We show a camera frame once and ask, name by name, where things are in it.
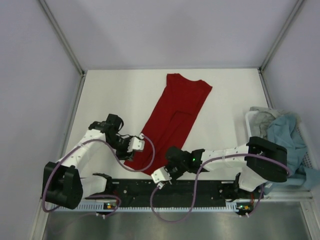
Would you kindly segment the red t shirt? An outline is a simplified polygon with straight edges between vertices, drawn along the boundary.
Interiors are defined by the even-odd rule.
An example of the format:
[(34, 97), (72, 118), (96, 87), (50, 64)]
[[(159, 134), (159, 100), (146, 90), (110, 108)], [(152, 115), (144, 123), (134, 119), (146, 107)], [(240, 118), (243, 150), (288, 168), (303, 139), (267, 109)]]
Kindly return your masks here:
[(153, 163), (143, 171), (145, 174), (167, 165), (165, 155), (170, 147), (183, 147), (211, 90), (212, 86), (203, 80), (167, 74), (166, 87), (142, 129), (155, 147)]

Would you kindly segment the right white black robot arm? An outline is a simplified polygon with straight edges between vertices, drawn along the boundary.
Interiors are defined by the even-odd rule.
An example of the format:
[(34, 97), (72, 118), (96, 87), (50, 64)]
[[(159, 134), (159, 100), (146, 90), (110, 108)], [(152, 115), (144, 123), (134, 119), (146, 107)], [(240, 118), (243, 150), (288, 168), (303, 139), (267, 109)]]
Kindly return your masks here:
[(284, 183), (292, 174), (286, 148), (257, 136), (250, 137), (246, 144), (222, 150), (188, 152), (172, 146), (165, 158), (168, 163), (164, 169), (170, 180), (184, 173), (213, 173), (220, 181), (233, 180), (233, 192), (239, 198), (265, 183)]

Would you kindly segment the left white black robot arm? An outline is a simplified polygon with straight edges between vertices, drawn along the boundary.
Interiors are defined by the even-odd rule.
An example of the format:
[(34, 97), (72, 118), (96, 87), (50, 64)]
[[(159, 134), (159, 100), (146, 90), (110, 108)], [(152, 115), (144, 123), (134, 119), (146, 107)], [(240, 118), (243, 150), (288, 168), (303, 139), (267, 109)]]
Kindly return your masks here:
[(90, 196), (109, 198), (114, 191), (108, 183), (110, 176), (105, 173), (81, 176), (81, 172), (102, 146), (109, 147), (117, 160), (133, 158), (143, 142), (133, 135), (121, 135), (123, 126), (123, 120), (116, 114), (109, 114), (104, 121), (94, 121), (72, 150), (56, 162), (48, 162), (43, 170), (42, 202), (73, 210)]

